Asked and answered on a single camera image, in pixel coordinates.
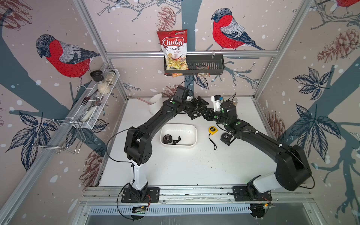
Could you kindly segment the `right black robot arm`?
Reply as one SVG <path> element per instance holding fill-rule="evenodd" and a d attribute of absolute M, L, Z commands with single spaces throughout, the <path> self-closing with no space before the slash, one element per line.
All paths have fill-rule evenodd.
<path fill-rule="evenodd" d="M 275 171 L 252 179 L 248 183 L 250 189 L 258 193 L 278 188 L 294 191 L 312 177 L 305 151 L 300 146 L 281 143 L 259 132 L 239 119 L 235 109 L 214 111 L 203 106 L 199 112 L 206 120 L 224 125 L 224 129 L 233 137 L 252 144 L 277 164 Z"/>

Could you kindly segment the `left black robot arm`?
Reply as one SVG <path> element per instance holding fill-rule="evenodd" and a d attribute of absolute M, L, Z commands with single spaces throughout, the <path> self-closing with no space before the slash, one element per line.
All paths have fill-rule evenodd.
<path fill-rule="evenodd" d="M 152 139 L 159 130 L 179 113 L 187 114 L 192 120 L 202 116 L 201 112 L 207 110 L 209 103 L 202 97 L 187 101 L 186 98 L 172 96 L 163 102 L 160 110 L 147 122 L 131 127 L 127 131 L 124 152 L 127 159 L 134 163 L 134 183 L 130 190 L 137 195 L 145 194 L 148 187 L 146 175 L 141 171 L 141 165 L 145 164 L 152 155 Z"/>

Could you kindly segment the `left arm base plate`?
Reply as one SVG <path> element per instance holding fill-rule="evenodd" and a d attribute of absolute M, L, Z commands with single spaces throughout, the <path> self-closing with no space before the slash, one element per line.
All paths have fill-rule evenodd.
<path fill-rule="evenodd" d="M 121 194 L 121 203 L 158 203 L 159 194 L 159 187 L 144 187 L 142 190 L 126 187 Z"/>

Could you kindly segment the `yellow tape measure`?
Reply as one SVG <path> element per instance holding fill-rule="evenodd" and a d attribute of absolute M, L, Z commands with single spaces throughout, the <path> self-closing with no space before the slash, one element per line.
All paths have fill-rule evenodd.
<path fill-rule="evenodd" d="M 208 131 L 209 131 L 208 139 L 209 139 L 210 142 L 213 144 L 214 150 L 216 150 L 216 149 L 217 149 L 217 145 L 214 143 L 214 141 L 212 140 L 211 136 L 214 135 L 215 133 L 217 133 L 218 130 L 217 130 L 214 126 L 211 126 L 211 127 L 209 127 Z"/>

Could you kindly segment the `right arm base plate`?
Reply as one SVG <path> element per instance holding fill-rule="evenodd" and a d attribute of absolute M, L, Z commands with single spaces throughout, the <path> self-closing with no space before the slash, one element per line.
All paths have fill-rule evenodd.
<path fill-rule="evenodd" d="M 231 194 L 236 202 L 272 201 L 270 191 L 260 193 L 254 187 L 246 185 L 233 186 Z"/>

